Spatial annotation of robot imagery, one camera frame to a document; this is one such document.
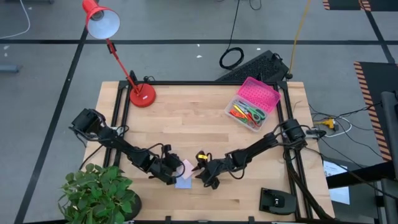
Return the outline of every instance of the wooden table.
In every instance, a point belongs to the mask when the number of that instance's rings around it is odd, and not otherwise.
[[[294,118],[300,124],[312,126],[303,83],[290,82],[288,86]],[[172,152],[177,153],[181,160],[188,159],[194,166],[199,150],[211,152],[213,158],[223,158],[226,152],[250,146],[279,123],[276,109],[259,133],[227,117],[224,108],[239,86],[156,85],[154,88],[157,98],[153,105],[148,108],[130,106],[127,117],[130,130],[125,139],[138,147],[149,147],[158,142],[171,144]],[[103,82],[99,93],[96,110],[105,115],[108,124],[111,122],[117,89],[118,82]],[[283,94],[281,102],[282,108],[285,108]],[[122,112],[123,109],[120,109],[119,122]],[[98,143],[90,142],[85,157],[97,147]],[[308,147],[318,150],[313,140],[308,141]],[[159,148],[153,151],[160,154]],[[88,162],[102,166],[104,152],[98,152]],[[126,172],[126,177],[133,180],[131,189],[142,199],[142,210],[136,220],[165,220],[165,216],[170,215],[172,220],[247,221],[248,216],[254,216],[256,221],[292,221],[293,215],[281,216],[259,211],[261,187],[290,192],[282,152],[282,147],[275,147],[256,156],[247,166],[242,180],[234,180],[228,173],[219,175],[220,186],[216,190],[204,188],[200,179],[192,180],[192,189],[175,189],[173,185],[167,186],[160,180],[148,179],[148,175],[132,166],[124,154],[120,168]],[[309,191],[324,210],[334,217],[320,156],[305,149],[301,153]],[[297,192],[301,216],[305,217],[299,188]]]

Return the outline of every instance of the potted plant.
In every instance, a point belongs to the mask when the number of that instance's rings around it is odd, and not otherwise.
[[[132,220],[141,209],[141,200],[127,189],[132,180],[118,167],[87,164],[86,171],[69,173],[61,189],[58,208],[68,223],[122,223]],[[64,197],[68,201],[60,205]]]

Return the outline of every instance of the lamp shade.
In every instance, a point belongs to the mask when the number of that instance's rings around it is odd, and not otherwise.
[[[87,31],[96,39],[112,37],[120,27],[120,18],[112,9],[99,6],[95,0],[84,0]]]

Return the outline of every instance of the yellow and black hazard tape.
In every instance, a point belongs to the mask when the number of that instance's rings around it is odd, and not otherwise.
[[[369,11],[369,12],[372,11],[369,0],[358,0],[358,1],[359,1],[359,5],[361,6],[361,9],[363,9],[365,11]]]
[[[330,10],[329,0],[322,0],[322,3],[326,10]]]
[[[368,84],[366,83],[365,76],[363,75],[362,66],[359,62],[354,62],[354,68],[356,72],[356,76],[359,81],[359,86],[361,87],[363,99],[365,104],[368,106],[373,105],[373,100],[369,92]],[[379,149],[381,152],[381,156],[385,161],[391,160],[390,150],[388,149],[386,139],[384,137],[384,133],[381,130],[381,125],[379,122],[379,118],[377,117],[377,112],[374,106],[368,109],[369,116],[371,118],[372,127],[374,128],[374,134],[376,135],[377,144],[379,145]]]

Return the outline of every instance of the blue sticky note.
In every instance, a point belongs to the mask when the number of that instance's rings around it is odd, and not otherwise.
[[[177,183],[175,183],[176,189],[191,189],[192,188],[192,178],[189,177],[184,179],[182,177],[177,178]]]

